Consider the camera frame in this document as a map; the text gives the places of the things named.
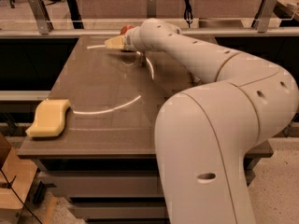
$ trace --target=sponge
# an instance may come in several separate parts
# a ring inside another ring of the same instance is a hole
[[[26,130],[30,137],[56,137],[64,129],[68,100],[44,100],[36,109],[33,124]]]

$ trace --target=red object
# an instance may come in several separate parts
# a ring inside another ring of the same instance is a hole
[[[126,25],[124,27],[121,28],[121,35],[124,35],[128,30],[134,28],[134,26],[131,25]]]

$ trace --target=floor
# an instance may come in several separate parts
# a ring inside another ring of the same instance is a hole
[[[73,29],[67,3],[49,5],[43,0],[55,29]],[[195,18],[253,18],[261,0],[191,0]],[[158,0],[159,18],[183,18],[183,0]],[[16,8],[7,7],[0,0],[0,28],[4,31],[36,30],[36,22],[26,0],[16,0]],[[84,25],[88,29],[107,29],[103,21],[144,19],[146,0],[78,0]],[[297,224],[299,219],[299,138],[276,137],[270,140],[275,153],[270,159],[261,159],[254,171],[256,178],[249,186],[249,193],[258,224]],[[8,138],[15,147],[21,145],[22,137]],[[44,201],[32,204],[38,185],[36,178],[26,204],[44,224],[83,224],[67,210],[65,199],[56,198],[46,191]],[[19,224],[38,223],[23,210]]]

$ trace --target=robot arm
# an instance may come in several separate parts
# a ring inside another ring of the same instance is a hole
[[[156,120],[156,155],[171,223],[256,223],[243,159],[296,113],[298,87],[290,73],[181,35],[176,26],[155,19],[118,39],[122,49],[164,51],[207,83],[171,97]]]

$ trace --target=cable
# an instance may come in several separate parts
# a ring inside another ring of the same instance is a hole
[[[29,207],[21,200],[21,198],[19,197],[19,195],[17,194],[17,192],[14,190],[14,188],[11,187],[8,179],[7,179],[7,176],[4,174],[4,172],[2,170],[0,170],[4,179],[7,181],[7,184],[8,184],[8,188],[11,189],[13,191],[13,193],[16,195],[16,197],[19,199],[19,201],[24,205],[24,207],[31,213],[32,216],[35,217],[35,219],[40,223],[40,224],[43,224],[40,219],[38,219],[38,217],[29,209]]]
[[[193,22],[193,14],[192,14],[192,8],[189,3],[189,0],[184,0],[185,1],[185,12],[184,12],[184,19],[188,23],[188,26],[190,28],[190,24]]]

